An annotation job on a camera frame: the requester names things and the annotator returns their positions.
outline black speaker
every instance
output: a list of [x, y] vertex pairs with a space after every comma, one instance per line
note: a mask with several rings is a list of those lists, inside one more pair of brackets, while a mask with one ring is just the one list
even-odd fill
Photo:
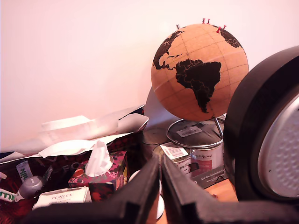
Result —
[[241, 81], [223, 141], [239, 200], [299, 203], [299, 46], [265, 59]]

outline wooden desk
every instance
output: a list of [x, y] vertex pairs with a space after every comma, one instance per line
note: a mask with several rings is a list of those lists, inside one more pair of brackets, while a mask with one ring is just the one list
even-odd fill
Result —
[[[206, 189], [211, 195], [217, 195], [218, 200], [222, 202], [237, 202], [237, 196], [233, 186], [228, 179], [221, 181], [220, 183], [214, 184], [213, 186]], [[162, 217], [159, 219], [157, 224], [167, 224], [166, 212], [164, 211]]]

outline black continent map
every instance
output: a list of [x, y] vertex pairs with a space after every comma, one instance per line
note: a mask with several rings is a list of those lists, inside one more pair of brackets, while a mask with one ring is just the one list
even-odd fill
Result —
[[207, 62], [202, 60], [187, 59], [177, 63], [177, 82], [187, 89], [192, 89], [197, 99], [198, 106], [203, 113], [215, 90], [215, 85], [220, 81], [220, 62]]
[[[184, 31], [181, 30], [174, 32], [161, 44], [158, 51], [156, 52], [153, 64], [157, 70], [175, 69], [177, 82], [187, 89], [192, 89], [201, 111], [203, 113], [208, 113], [206, 107], [207, 103], [210, 101], [210, 98], [214, 93], [216, 84], [220, 82], [221, 63], [205, 63], [200, 59], [187, 59], [185, 61], [177, 63], [174, 68], [170, 68], [168, 64], [165, 64], [165, 61], [163, 61], [163, 64], [160, 65], [160, 58], [166, 53], [169, 55], [168, 50], [171, 48], [173, 41], [183, 32]], [[231, 46], [233, 46], [234, 48], [242, 47], [241, 44], [235, 39], [235, 37], [232, 36], [228, 31], [221, 29], [220, 32], [225, 41]]]

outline push pin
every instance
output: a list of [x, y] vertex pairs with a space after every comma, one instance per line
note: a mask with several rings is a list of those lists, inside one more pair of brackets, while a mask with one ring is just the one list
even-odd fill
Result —
[[221, 30], [221, 27], [218, 27], [218, 30], [216, 32], [219, 33], [220, 30]]

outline globe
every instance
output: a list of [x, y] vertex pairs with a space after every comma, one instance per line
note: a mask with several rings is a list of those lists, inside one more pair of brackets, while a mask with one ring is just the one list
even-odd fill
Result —
[[161, 44], [151, 81], [166, 110], [204, 121], [227, 112], [248, 71], [246, 54], [234, 36], [214, 25], [196, 24], [177, 30]]

